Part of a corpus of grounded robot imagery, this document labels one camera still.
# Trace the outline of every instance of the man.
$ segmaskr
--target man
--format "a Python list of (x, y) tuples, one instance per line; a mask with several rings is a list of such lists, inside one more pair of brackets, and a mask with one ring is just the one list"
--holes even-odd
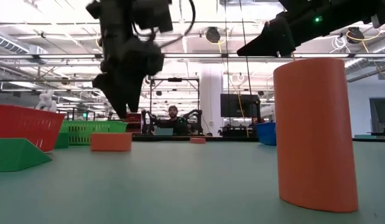
[(178, 117), (179, 110), (176, 106), (169, 107), (170, 119), (160, 122), (160, 128), (172, 128), (173, 135), (187, 135), (189, 133), (188, 121)]

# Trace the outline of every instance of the blue bin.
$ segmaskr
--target blue bin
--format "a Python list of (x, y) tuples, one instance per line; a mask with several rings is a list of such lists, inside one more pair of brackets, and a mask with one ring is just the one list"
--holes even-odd
[(261, 144), (277, 145), (275, 122), (256, 124), (256, 131)]

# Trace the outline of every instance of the white pillar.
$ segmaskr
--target white pillar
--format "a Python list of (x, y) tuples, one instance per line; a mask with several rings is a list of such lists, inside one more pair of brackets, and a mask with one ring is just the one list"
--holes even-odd
[(218, 130), (223, 126), (223, 118), (220, 115), (223, 70), (224, 66), (222, 64), (203, 64), (200, 74), (199, 100), (200, 109), (202, 110), (202, 128), (204, 133), (210, 132), (213, 136), (218, 136)]

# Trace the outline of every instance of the black screen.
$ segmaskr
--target black screen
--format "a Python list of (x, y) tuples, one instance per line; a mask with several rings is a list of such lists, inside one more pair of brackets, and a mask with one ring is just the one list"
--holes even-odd
[(221, 117), (223, 118), (254, 118), (257, 116), (256, 95), (240, 95), (241, 105), (237, 94), (221, 94)]
[(374, 105), (378, 112), (379, 121), (381, 124), (385, 124), (385, 100), (375, 101)]

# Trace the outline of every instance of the orange block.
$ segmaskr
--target orange block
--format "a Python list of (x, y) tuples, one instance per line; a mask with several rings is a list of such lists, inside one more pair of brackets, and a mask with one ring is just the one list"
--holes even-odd
[(206, 139), (205, 138), (190, 138), (190, 143), (205, 144), (206, 143)]
[(131, 151), (131, 133), (94, 133), (91, 134), (91, 151)]
[(354, 212), (358, 193), (344, 61), (288, 63), (275, 70), (274, 87), (279, 196), (304, 208)]

